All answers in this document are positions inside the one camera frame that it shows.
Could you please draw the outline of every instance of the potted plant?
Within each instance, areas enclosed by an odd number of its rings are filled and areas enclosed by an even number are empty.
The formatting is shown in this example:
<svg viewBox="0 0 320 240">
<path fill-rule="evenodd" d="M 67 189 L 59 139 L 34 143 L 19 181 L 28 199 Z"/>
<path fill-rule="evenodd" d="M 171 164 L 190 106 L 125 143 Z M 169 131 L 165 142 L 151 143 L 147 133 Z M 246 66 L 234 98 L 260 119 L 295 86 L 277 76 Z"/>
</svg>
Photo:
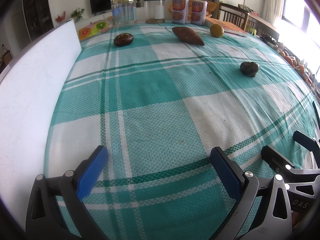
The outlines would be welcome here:
<svg viewBox="0 0 320 240">
<path fill-rule="evenodd" d="M 140 7 L 141 7 L 141 3 L 140 3 L 141 0 L 136 0 L 136 1 L 137 1 L 136 7 L 137 7 L 137 8 L 140 8 Z"/>
<path fill-rule="evenodd" d="M 77 8 L 71 13 L 71 18 L 75 20 L 75 22 L 82 20 L 82 14 L 84 9 Z"/>
</svg>

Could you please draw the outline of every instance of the teal plaid tablecloth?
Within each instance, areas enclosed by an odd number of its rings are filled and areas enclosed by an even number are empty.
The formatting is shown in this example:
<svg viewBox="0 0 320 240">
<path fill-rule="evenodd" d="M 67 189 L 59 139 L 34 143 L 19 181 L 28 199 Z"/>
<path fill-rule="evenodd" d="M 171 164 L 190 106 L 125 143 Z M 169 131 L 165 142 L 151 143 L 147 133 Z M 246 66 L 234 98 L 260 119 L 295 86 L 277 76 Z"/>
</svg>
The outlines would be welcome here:
<svg viewBox="0 0 320 240">
<path fill-rule="evenodd" d="M 100 144 L 108 148 L 84 203 L 112 240 L 208 239 L 234 204 L 209 164 L 215 146 L 260 177 L 273 176 L 260 158 L 267 144 L 297 167 L 313 165 L 292 134 L 320 137 L 314 98 L 286 61 L 250 35 L 217 39 L 208 27 L 187 25 L 202 47 L 180 42 L 173 26 L 138 24 L 82 42 L 52 117 L 47 176 L 75 169 Z M 122 32 L 134 41 L 119 48 L 113 39 Z M 240 72 L 243 61 L 260 64 L 256 77 Z"/>
</svg>

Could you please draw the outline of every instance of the orange fruit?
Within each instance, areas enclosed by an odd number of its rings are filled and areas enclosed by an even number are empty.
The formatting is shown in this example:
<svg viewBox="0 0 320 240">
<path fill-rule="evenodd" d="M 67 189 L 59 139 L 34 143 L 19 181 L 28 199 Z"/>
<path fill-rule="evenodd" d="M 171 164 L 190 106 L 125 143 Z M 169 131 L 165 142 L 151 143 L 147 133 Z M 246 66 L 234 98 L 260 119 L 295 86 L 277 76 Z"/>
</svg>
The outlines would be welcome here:
<svg viewBox="0 0 320 240">
<path fill-rule="evenodd" d="M 288 56 L 284 56 L 283 58 L 293 67 L 292 58 L 290 58 Z"/>
<path fill-rule="evenodd" d="M 304 66 L 302 65 L 297 66 L 297 69 L 300 70 L 300 75 L 302 75 L 305 72 Z"/>
</svg>

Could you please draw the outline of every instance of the green leaves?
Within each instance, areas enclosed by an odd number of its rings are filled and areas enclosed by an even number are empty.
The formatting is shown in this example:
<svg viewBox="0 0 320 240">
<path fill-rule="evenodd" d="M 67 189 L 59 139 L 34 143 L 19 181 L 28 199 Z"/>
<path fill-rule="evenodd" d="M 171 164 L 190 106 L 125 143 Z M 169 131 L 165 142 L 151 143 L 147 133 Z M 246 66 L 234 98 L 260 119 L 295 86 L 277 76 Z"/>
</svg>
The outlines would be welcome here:
<svg viewBox="0 0 320 240">
<path fill-rule="evenodd" d="M 82 14 L 84 12 L 85 9 L 80 9 L 80 8 L 77 8 L 75 9 L 72 13 L 71 13 L 71 18 L 73 17 L 77 17 L 77 19 L 82 19 Z"/>
</svg>

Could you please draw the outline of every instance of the orange label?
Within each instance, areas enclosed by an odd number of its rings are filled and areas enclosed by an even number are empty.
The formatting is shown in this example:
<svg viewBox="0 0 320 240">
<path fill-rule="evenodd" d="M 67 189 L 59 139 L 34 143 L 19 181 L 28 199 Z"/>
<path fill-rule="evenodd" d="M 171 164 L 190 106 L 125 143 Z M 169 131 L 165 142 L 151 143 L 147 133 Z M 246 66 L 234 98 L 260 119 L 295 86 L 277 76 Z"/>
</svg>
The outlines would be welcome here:
<svg viewBox="0 0 320 240">
<path fill-rule="evenodd" d="M 182 11 L 186 7 L 186 0 L 172 0 L 172 10 Z"/>
<path fill-rule="evenodd" d="M 202 12 L 203 3 L 202 2 L 192 2 L 191 11 L 193 12 Z"/>
</svg>

